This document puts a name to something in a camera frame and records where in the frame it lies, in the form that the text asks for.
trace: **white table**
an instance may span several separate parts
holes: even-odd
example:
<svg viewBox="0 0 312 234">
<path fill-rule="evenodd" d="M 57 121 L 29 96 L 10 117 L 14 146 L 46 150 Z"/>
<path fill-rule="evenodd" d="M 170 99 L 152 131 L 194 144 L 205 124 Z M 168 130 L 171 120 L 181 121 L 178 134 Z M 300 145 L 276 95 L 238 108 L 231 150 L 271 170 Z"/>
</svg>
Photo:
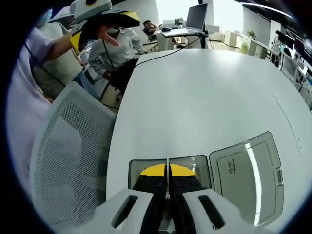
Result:
<svg viewBox="0 0 312 234">
<path fill-rule="evenodd" d="M 132 159 L 209 156 L 266 131 L 285 186 L 283 213 L 268 228 L 280 230 L 312 182 L 312 116 L 296 88 L 271 63 L 231 51 L 181 50 L 144 63 L 134 70 L 117 116 L 107 198 L 127 188 Z"/>
</svg>

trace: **monitor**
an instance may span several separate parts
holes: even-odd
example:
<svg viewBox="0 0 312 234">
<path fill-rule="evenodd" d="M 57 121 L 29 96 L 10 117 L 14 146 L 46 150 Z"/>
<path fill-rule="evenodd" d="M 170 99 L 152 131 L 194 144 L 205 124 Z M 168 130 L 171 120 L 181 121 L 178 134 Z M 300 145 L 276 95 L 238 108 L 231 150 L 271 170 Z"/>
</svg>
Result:
<svg viewBox="0 0 312 234">
<path fill-rule="evenodd" d="M 197 29 L 199 31 L 203 30 L 207 12 L 207 5 L 208 4 L 201 4 L 190 7 L 186 20 L 187 28 Z"/>
</svg>

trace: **potted plant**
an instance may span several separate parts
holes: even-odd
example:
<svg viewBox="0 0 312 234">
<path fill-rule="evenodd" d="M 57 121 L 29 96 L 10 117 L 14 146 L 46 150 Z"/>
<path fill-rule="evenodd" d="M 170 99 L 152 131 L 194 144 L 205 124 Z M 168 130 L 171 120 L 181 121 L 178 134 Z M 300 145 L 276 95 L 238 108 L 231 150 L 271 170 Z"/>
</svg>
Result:
<svg viewBox="0 0 312 234">
<path fill-rule="evenodd" d="M 178 26 L 178 27 L 182 27 L 183 18 L 176 18 L 176 19 L 175 19 L 175 24 L 176 24 L 176 26 Z"/>
<path fill-rule="evenodd" d="M 252 38 L 252 39 L 254 39 L 254 40 L 257 40 L 257 35 L 255 34 L 255 32 L 254 32 L 253 30 L 248 30 L 248 31 L 247 31 L 247 35 L 248 35 L 250 38 Z"/>
</svg>

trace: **ceiling light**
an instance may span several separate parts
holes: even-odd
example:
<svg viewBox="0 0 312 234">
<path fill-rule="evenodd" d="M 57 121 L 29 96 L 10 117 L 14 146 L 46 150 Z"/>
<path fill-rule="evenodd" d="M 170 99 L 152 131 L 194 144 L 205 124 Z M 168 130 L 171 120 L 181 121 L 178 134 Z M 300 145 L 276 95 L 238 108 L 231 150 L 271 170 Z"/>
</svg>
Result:
<svg viewBox="0 0 312 234">
<path fill-rule="evenodd" d="M 257 6 L 257 7 L 263 7 L 263 8 L 267 8 L 269 10 L 272 10 L 272 11 L 276 11 L 276 12 L 279 12 L 285 16 L 288 16 L 289 18 L 293 18 L 292 16 L 286 14 L 285 12 L 282 12 L 280 10 L 277 10 L 275 8 L 272 8 L 272 7 L 269 7 L 269 6 L 264 6 L 264 5 L 260 5 L 260 4 L 255 4 L 255 3 L 241 3 L 242 5 L 248 5 L 248 6 Z"/>
</svg>

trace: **laptop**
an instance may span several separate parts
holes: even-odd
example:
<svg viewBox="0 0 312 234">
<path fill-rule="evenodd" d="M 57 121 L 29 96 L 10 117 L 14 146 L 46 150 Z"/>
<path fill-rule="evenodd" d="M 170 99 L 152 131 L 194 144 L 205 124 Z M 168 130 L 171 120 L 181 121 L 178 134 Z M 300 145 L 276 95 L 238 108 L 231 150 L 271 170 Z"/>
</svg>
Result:
<svg viewBox="0 0 312 234">
<path fill-rule="evenodd" d="M 190 7 L 186 20 L 186 28 L 172 29 L 169 32 L 163 32 L 162 34 L 165 37 L 203 34 L 207 5 L 208 4 L 206 3 Z"/>
</svg>

